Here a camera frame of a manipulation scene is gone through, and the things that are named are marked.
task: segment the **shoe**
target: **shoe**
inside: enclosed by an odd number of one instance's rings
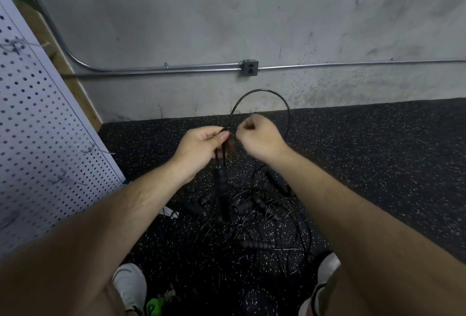
[[[139,267],[133,263],[121,265],[113,274],[112,281],[121,296],[126,311],[134,310],[138,315],[142,315],[147,283]]]
[[[331,253],[323,259],[322,263],[319,265],[319,269],[317,270],[317,285],[312,292],[312,296],[302,303],[299,308],[298,316],[306,316],[311,302],[314,302],[313,310],[319,309],[317,295],[325,288],[325,283],[327,283],[330,276],[338,267],[340,267],[340,265],[341,262],[338,257],[336,257],[335,253]],[[314,312],[314,316],[321,315],[319,315],[318,312]]]

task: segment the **gray wall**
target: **gray wall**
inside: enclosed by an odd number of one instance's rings
[[[465,0],[43,0],[98,67],[466,57]],[[466,65],[410,65],[85,81],[104,122],[226,114],[248,90],[323,107],[466,97]],[[272,95],[240,112],[283,109]]]

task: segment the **person's right arm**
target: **person's right arm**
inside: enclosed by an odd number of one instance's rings
[[[463,263],[294,152],[265,117],[236,137],[288,182],[375,313],[465,314]]]

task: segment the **pegboard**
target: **pegboard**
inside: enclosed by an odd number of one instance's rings
[[[11,0],[0,0],[0,256],[124,177]]]

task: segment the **black rubber floor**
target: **black rubber floor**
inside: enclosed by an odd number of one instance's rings
[[[279,128],[286,126],[286,112],[265,115]],[[235,115],[234,125],[245,117]],[[103,125],[99,134],[116,153],[114,158],[125,176],[135,179],[168,160],[186,130],[225,126],[226,122],[227,116],[211,116],[110,123]],[[465,125],[463,98],[297,109],[293,110],[288,143],[369,201],[466,261]],[[257,162],[237,145],[228,163],[231,183],[248,186],[254,165]],[[179,193],[178,203],[208,189],[212,169],[208,166]],[[267,185],[263,174],[256,184]],[[303,215],[302,221],[309,219]],[[217,315],[294,314],[315,284],[318,261],[314,256],[330,249],[310,222],[312,254],[295,251],[292,266],[279,263],[277,267],[271,251],[248,252],[242,258],[237,253],[225,256],[217,245],[209,245],[209,239],[199,243],[204,237],[199,233],[201,226],[198,218],[186,214],[170,220],[159,216],[133,248],[127,260],[143,269],[149,298],[164,293],[172,283],[191,311],[200,307],[200,312],[208,308]],[[266,226],[277,231],[273,224]],[[293,229],[295,232],[295,227],[280,231],[293,234]],[[303,234],[308,243],[309,234]],[[193,244],[198,235],[200,239]],[[242,262],[236,265],[238,256]]]

